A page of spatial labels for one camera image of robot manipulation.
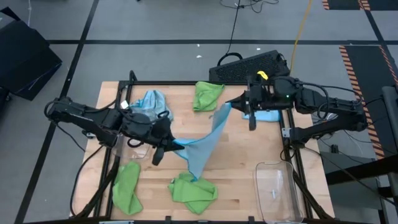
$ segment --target yellow clip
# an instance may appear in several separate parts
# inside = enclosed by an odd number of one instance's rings
[[[258,71],[257,74],[261,75],[261,77],[265,80],[268,80],[268,75],[263,71]]]

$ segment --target wooden table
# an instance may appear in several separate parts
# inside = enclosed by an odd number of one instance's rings
[[[115,99],[117,87],[118,82],[103,82],[97,108]],[[218,107],[223,102],[239,96],[245,88],[245,86],[226,86],[218,99]],[[134,85],[132,102],[142,98],[147,90],[160,90],[166,95],[167,104],[174,115],[172,132],[176,138],[201,138],[210,132],[209,116],[213,112],[194,113],[192,110],[195,86]],[[310,115],[302,115],[294,111],[294,119],[297,127],[305,128],[312,125]],[[97,140],[88,140],[84,160],[98,146]],[[315,140],[310,140],[306,146],[318,151]],[[141,164],[136,194],[144,207],[143,211],[128,216],[113,207],[112,219],[164,220],[165,216],[170,215],[173,220],[247,221],[248,216],[262,220],[257,211],[254,170],[260,162],[280,161],[281,150],[279,123],[257,122],[257,129],[249,131],[248,121],[242,119],[239,111],[231,110],[220,142],[208,160],[202,175],[203,178],[217,185],[219,192],[218,199],[203,214],[194,215],[184,204],[172,201],[167,186],[181,171],[187,170],[187,163],[176,154],[167,152],[159,166],[153,166],[151,159]],[[83,209],[98,188],[104,152],[103,149],[87,162],[80,174],[73,201],[76,212]],[[320,156],[306,150],[301,150],[301,152],[309,191],[325,211],[334,216]],[[128,159],[122,159],[121,165],[128,162]],[[300,209],[305,215],[302,195],[299,189],[296,189],[299,203],[301,203]],[[103,196],[102,215],[105,214],[108,192],[109,190],[106,190]],[[269,212],[270,216],[275,210],[275,208],[265,209],[268,209],[266,212]]]

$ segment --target transparent plastic bin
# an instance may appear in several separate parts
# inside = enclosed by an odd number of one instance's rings
[[[303,221],[293,180],[293,167],[290,163],[259,163],[254,171],[254,181],[257,211],[266,223]]]
[[[124,137],[123,135],[119,135],[118,141],[115,146],[112,148],[112,153],[115,156],[119,156],[124,161],[134,161],[134,162],[142,162],[146,161],[151,157],[152,146],[149,144],[143,144],[139,147],[133,148],[127,145],[127,141],[129,139]],[[132,145],[136,145],[139,141],[131,140],[130,143]]]

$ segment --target blue cloth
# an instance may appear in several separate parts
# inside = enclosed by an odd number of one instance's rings
[[[183,150],[174,152],[188,162],[188,170],[195,177],[194,181],[201,176],[207,160],[215,149],[230,111],[230,103],[223,104],[218,111],[215,111],[211,133],[204,138],[174,140],[177,144],[185,147]]]
[[[254,112],[256,117],[256,121],[268,121],[268,122],[276,122],[279,121],[279,111],[256,111]],[[242,113],[243,119],[249,119],[248,114]]]
[[[145,96],[141,100],[137,100],[135,103],[130,105],[131,108],[140,108],[149,110],[152,109],[154,114],[157,116],[159,113],[167,110],[170,112],[169,119],[173,120],[173,114],[166,105],[166,97],[161,91],[148,90]]]

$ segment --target green cloth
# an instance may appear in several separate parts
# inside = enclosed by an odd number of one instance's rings
[[[217,99],[224,90],[224,85],[215,85],[207,82],[197,82],[195,98],[193,99],[194,111],[212,111],[217,107]]]
[[[218,192],[217,187],[209,181],[200,177],[192,182],[193,178],[191,173],[182,172],[169,184],[169,190],[174,202],[182,202],[192,213],[200,215],[217,199]]]
[[[119,167],[118,175],[114,181],[113,203],[127,215],[141,212],[142,205],[134,193],[141,167],[138,163],[130,162]]]

